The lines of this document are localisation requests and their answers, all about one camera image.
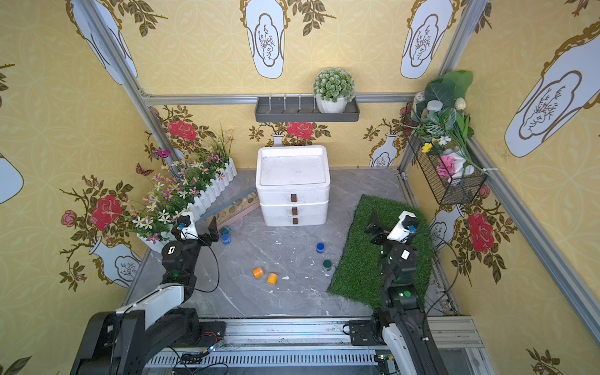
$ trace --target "white foam box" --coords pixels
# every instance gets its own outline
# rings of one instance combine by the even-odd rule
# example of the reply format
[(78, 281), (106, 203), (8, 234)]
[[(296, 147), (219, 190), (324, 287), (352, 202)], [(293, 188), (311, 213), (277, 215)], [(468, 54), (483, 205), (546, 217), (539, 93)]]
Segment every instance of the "white foam box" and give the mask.
[(327, 149), (323, 146), (259, 150), (256, 190), (267, 226), (324, 224), (330, 184)]

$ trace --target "gray wall shelf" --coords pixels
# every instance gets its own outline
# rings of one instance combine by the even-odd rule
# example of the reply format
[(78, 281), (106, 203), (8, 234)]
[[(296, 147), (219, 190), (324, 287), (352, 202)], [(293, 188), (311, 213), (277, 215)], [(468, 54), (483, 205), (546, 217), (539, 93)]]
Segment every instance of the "gray wall shelf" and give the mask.
[(356, 122), (361, 110), (356, 98), (343, 113), (321, 113), (314, 96), (259, 97), (254, 110), (256, 122)]

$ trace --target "orange cup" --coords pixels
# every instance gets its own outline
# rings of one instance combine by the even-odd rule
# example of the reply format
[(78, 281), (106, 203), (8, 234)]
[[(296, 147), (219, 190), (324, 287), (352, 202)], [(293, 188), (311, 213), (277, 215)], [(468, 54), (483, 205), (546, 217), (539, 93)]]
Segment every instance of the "orange cup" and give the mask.
[(277, 274), (269, 274), (269, 278), (266, 279), (266, 283), (269, 285), (277, 284)]
[(265, 272), (262, 270), (262, 267), (258, 267), (257, 269), (253, 270), (252, 273), (254, 274), (255, 278), (259, 278), (265, 274)]

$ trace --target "butterfly decoration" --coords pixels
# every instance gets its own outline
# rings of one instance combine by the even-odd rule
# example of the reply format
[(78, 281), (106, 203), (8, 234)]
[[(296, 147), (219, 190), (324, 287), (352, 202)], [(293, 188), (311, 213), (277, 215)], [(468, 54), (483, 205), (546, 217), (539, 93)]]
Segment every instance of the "butterfly decoration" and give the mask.
[(137, 164), (136, 173), (138, 175), (148, 176), (148, 175), (152, 174), (153, 172), (154, 172), (154, 169), (146, 169), (146, 170), (144, 170), (142, 168), (142, 166), (140, 165), (140, 163)]

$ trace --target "wire basket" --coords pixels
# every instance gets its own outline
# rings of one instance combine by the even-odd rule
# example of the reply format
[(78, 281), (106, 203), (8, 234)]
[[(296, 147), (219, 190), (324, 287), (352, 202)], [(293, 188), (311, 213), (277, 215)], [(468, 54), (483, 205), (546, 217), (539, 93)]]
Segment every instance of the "wire basket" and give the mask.
[[(410, 117), (411, 105), (412, 103), (409, 103), (406, 107), (404, 124), (417, 127), (419, 124)], [(425, 141), (411, 135), (408, 128), (405, 129), (406, 131), (403, 134), (407, 138), (408, 144), (415, 154), (415, 158), (421, 166), (421, 170), (438, 204), (440, 206), (447, 206), (471, 203), (487, 179), (487, 175), (476, 168), (469, 176), (453, 178), (453, 173), (450, 173), (448, 168), (446, 168), (441, 161), (440, 155), (434, 153), (433, 150), (430, 152), (421, 152)], [(445, 149), (454, 149), (457, 146), (456, 142), (452, 141), (443, 147)], [(479, 161), (472, 154), (471, 158), (478, 166), (480, 165)]]

